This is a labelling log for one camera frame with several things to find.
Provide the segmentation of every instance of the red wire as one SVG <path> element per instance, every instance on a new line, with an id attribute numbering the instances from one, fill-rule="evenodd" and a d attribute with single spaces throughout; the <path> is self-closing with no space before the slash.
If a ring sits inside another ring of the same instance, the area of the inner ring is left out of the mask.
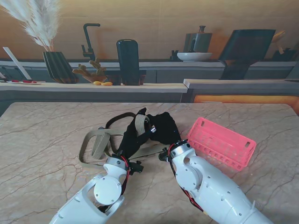
<path id="1" fill-rule="evenodd" d="M 127 159 L 126 159 L 124 156 L 121 155 L 121 158 L 124 160 L 124 162 L 125 162 L 125 164 L 126 164 L 126 167 L 128 168 L 128 169 L 127 169 L 127 176 L 126 176 L 126 179 L 127 179 L 127 181 L 128 181 L 129 176 L 130 176 L 129 163 L 128 163 Z"/>
<path id="2" fill-rule="evenodd" d="M 170 152 L 171 152 L 171 148 L 174 146 L 174 143 L 172 145 L 169 146 L 168 148 L 168 156 L 170 156 Z M 200 210 L 203 210 L 196 202 L 195 200 L 190 196 L 189 192 L 182 189 L 184 191 L 184 193 L 188 196 L 188 198 L 190 199 L 190 201 L 192 201 L 192 203 Z"/>

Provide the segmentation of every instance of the white bowl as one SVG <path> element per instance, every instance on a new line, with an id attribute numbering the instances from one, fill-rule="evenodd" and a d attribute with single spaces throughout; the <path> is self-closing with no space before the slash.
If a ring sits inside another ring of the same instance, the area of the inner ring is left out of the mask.
<path id="1" fill-rule="evenodd" d="M 212 53 L 178 53 L 179 59 L 184 62 L 202 62 L 209 59 L 212 56 Z"/>

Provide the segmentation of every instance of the beige strap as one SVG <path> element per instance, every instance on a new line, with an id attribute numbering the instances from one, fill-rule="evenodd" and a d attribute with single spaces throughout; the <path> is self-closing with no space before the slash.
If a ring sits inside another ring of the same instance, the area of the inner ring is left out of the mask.
<path id="1" fill-rule="evenodd" d="M 114 128 L 114 129 L 94 130 L 94 131 L 88 132 L 86 134 L 86 136 L 84 137 L 84 140 L 82 142 L 80 152 L 79 152 L 79 163 L 80 163 L 80 165 L 83 166 L 83 167 L 86 167 L 86 168 L 97 168 L 97 169 L 99 169 L 101 167 L 101 165 L 89 164 L 89 163 L 86 163 L 83 160 L 83 155 L 85 153 L 88 142 L 93 136 L 96 136 L 96 135 L 103 136 L 105 134 L 108 134 L 109 136 L 110 135 L 123 135 L 125 131 L 126 131 L 125 129 Z M 96 148 L 96 152 L 93 151 L 93 154 L 102 155 L 105 150 L 107 150 L 107 147 L 98 147 L 98 148 Z"/>
<path id="2" fill-rule="evenodd" d="M 138 136 L 145 133 L 144 122 L 146 119 L 149 119 L 149 118 L 145 115 L 141 115 L 141 114 L 136 115 L 135 126 L 136 126 Z M 102 167 L 101 165 L 86 163 L 83 160 L 83 155 L 85 153 L 86 147 L 88 145 L 89 140 L 92 137 L 97 136 L 96 141 L 93 146 L 92 157 L 94 159 L 98 160 L 98 159 L 103 158 L 104 153 L 108 156 L 111 156 L 109 153 L 109 149 L 108 149 L 108 142 L 111 138 L 111 135 L 118 135 L 118 136 L 123 135 L 125 133 L 125 131 L 126 130 L 123 128 L 112 128 L 112 129 L 100 129 L 100 130 L 94 130 L 94 131 L 88 132 L 83 140 L 83 143 L 82 143 L 82 146 L 81 146 L 81 149 L 79 152 L 79 163 L 81 164 L 81 166 L 86 167 L 86 168 L 97 168 L 97 169 Z M 153 145 L 150 147 L 140 148 L 133 156 L 130 157 L 130 159 L 135 159 L 135 158 L 159 153 L 165 147 L 169 147 L 169 145 L 157 144 L 157 145 Z M 115 154 L 117 153 L 116 149 L 112 148 L 112 151 Z"/>
<path id="3" fill-rule="evenodd" d="M 142 114 L 137 114 L 135 117 L 135 127 L 136 127 L 136 131 L 137 131 L 137 136 L 142 135 L 143 133 L 145 133 L 145 128 L 144 128 L 144 122 L 145 120 L 147 120 L 148 122 L 150 121 L 150 119 Z"/>

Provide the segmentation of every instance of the black bracket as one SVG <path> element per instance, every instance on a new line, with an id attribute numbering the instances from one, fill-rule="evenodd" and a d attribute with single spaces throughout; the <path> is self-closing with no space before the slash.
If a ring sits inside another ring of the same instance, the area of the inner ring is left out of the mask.
<path id="1" fill-rule="evenodd" d="M 141 166 L 140 161 L 129 162 L 129 167 L 130 167 L 130 175 L 133 175 L 134 172 L 141 173 L 143 171 L 143 166 Z"/>
<path id="2" fill-rule="evenodd" d="M 159 160 L 169 162 L 168 150 L 166 147 L 163 149 L 163 152 L 159 154 Z"/>

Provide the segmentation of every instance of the black vase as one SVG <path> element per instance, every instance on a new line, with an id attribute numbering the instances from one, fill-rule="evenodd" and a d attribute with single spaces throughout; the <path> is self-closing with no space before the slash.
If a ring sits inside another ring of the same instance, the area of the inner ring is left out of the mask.
<path id="1" fill-rule="evenodd" d="M 62 52 L 43 52 L 43 58 L 47 65 L 48 73 L 55 82 L 70 84 L 79 81 Z"/>
<path id="2" fill-rule="evenodd" d="M 124 85 L 139 85 L 138 43 L 130 39 L 119 40 L 116 47 L 122 83 Z"/>

